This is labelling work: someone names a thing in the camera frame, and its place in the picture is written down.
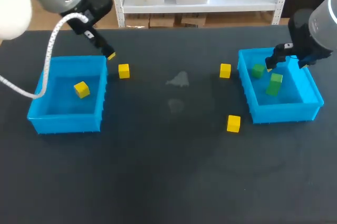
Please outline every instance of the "white shelf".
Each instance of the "white shelf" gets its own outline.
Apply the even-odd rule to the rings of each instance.
[[[274,11],[276,0],[210,0],[208,4],[177,5],[175,0],[165,0],[163,5],[135,6],[124,0],[124,13],[199,13]]]

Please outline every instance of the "brown box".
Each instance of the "brown box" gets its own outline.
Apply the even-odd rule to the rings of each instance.
[[[174,27],[174,14],[151,14],[150,27]]]
[[[125,18],[125,27],[148,29],[149,22],[149,14],[130,14]]]
[[[185,13],[181,18],[181,24],[186,27],[202,27],[205,25],[207,14]]]

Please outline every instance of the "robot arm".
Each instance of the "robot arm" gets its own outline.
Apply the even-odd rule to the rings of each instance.
[[[88,18],[68,21],[78,35],[83,34],[108,59],[114,49],[93,27],[113,6],[112,0],[38,0],[44,9],[64,17],[69,13],[81,13]],[[20,36],[29,26],[32,17],[30,0],[0,0],[0,40],[11,40]]]
[[[280,44],[273,55],[266,58],[267,70],[295,56],[299,67],[314,65],[329,57],[337,49],[337,0],[325,0],[315,11],[301,9],[289,20],[288,28],[293,43]]]
[[[23,34],[31,22],[31,0],[0,0],[0,40]]]

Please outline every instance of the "black table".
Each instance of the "black table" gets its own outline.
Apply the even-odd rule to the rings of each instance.
[[[50,32],[0,46],[0,74],[34,91]],[[337,220],[337,58],[311,68],[325,106],[311,123],[253,125],[239,49],[290,41],[285,26],[115,30],[101,133],[37,135],[30,100],[0,85],[0,223]],[[98,54],[61,32],[54,56]],[[118,80],[129,63],[130,80]],[[219,79],[221,63],[231,79]],[[188,86],[167,84],[186,72]],[[226,131],[240,115],[240,133]]]

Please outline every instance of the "blue bin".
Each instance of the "blue bin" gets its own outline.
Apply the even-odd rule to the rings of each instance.
[[[275,123],[314,120],[324,101],[307,68],[299,69],[298,60],[287,57],[271,72],[265,71],[261,79],[251,75],[255,64],[265,65],[265,59],[274,48],[239,51],[239,71],[253,123]],[[266,94],[271,74],[283,75],[277,96]]]
[[[90,95],[80,99],[74,85],[84,81]],[[62,56],[51,60],[45,95],[32,101],[28,112],[37,133],[100,131],[107,84],[104,56]],[[42,88],[42,74],[35,93]]]

